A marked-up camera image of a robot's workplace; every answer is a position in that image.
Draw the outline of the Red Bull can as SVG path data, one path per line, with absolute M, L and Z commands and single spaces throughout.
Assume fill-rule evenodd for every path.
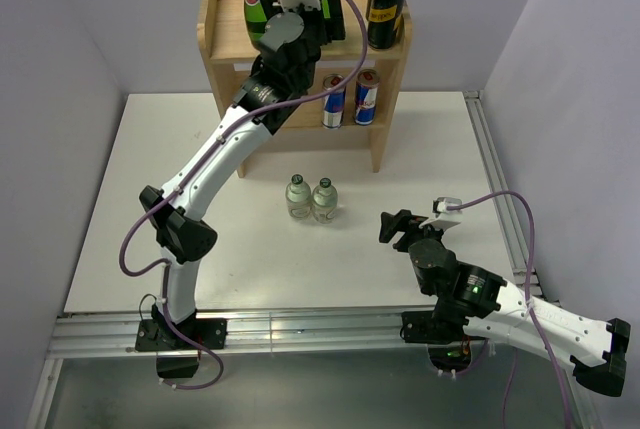
M 333 73 L 323 80 L 323 90 L 329 91 L 343 81 L 343 77 Z M 324 97 L 322 124 L 328 129 L 337 129 L 342 125 L 345 106 L 345 89 L 341 88 Z
M 373 122 L 380 77 L 374 69 L 363 69 L 356 79 L 354 122 L 369 125 Z

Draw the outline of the clear Chang bottle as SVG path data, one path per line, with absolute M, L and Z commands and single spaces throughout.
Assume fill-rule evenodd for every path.
M 294 219 L 306 219 L 311 214 L 312 192 L 301 174 L 294 174 L 285 189 L 288 214 Z
M 329 178 L 322 178 L 312 192 L 312 215 L 322 224 L 331 223 L 338 204 L 338 192 Z

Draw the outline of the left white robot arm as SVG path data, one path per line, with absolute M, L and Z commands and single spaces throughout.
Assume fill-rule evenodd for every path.
M 140 194 L 168 266 L 153 317 L 159 337 L 172 348 L 187 346 L 195 335 L 199 265 L 218 238 L 203 220 L 209 205 L 238 166 L 306 102 L 327 42 L 321 0 L 279 4 L 256 43 L 250 75 L 214 133 L 173 179 Z

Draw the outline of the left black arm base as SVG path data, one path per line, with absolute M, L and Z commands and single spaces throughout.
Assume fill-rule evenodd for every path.
M 189 337 L 210 350 L 221 350 L 225 346 L 227 320 L 224 318 L 192 317 L 177 325 L 185 337 Z M 155 319 L 144 319 L 139 323 L 134 345 L 136 353 L 156 355 L 157 375 L 164 379 L 190 379 L 199 369 L 202 351 L 197 349 L 192 356 L 181 356 L 178 352 L 194 350 L 166 324 Z

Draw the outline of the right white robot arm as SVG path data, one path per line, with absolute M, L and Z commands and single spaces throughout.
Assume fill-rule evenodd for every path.
M 583 387 L 618 397 L 626 376 L 631 326 L 589 319 L 535 296 L 503 277 L 458 260 L 445 230 L 459 224 L 445 213 L 433 219 L 401 210 L 381 215 L 379 240 L 408 255 L 419 290 L 433 296 L 431 310 L 402 315 L 407 343 L 450 344 L 463 337 L 492 339 L 552 359 Z

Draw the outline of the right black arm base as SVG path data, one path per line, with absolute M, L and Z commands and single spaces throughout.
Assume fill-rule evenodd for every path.
M 402 312 L 399 336 L 407 344 L 424 345 L 430 370 L 439 378 L 456 381 L 489 356 L 489 342 L 465 334 L 461 326 L 436 320 L 433 313 L 433 310 Z

